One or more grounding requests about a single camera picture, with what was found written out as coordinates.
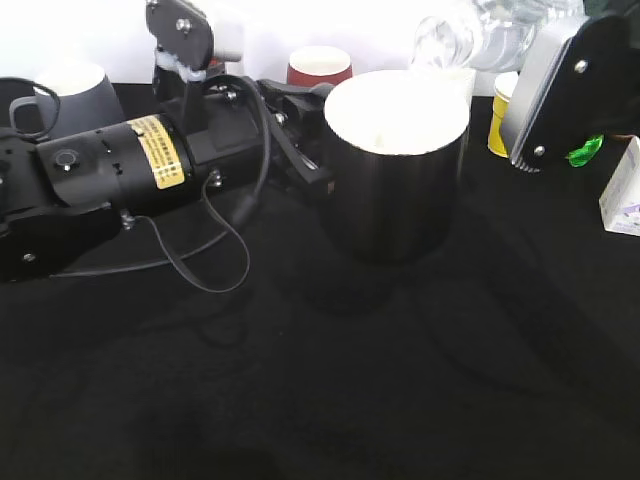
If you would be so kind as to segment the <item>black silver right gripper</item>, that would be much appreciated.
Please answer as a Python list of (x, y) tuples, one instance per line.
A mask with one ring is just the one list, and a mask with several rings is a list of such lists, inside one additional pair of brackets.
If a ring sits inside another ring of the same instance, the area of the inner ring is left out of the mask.
[(511, 164), (539, 172), (594, 135), (639, 125), (639, 46), (628, 17), (547, 24), (520, 71), (500, 133)]

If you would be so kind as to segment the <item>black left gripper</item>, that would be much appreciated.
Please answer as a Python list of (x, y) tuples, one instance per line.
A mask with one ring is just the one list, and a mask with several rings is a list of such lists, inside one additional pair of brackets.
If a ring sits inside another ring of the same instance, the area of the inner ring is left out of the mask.
[(200, 81), (186, 81), (177, 74), (159, 76), (161, 110), (184, 146), (193, 178), (204, 180), (216, 169), (236, 176), (257, 173), (262, 161), (271, 160), (272, 135), (303, 190), (313, 198), (327, 198), (331, 172), (312, 166), (275, 114), (293, 99), (309, 103), (316, 111), (320, 88), (229, 74)]

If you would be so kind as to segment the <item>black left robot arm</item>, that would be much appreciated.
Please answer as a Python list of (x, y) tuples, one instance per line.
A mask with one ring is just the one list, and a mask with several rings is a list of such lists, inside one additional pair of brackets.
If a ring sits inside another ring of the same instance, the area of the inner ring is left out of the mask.
[(299, 141), (318, 127), (330, 85), (228, 74), (179, 86), (160, 73), (157, 113), (61, 139), (1, 134), (1, 278), (68, 276), (81, 256), (138, 219), (245, 187), (225, 234), (255, 212), (271, 168), (319, 193), (328, 172)]

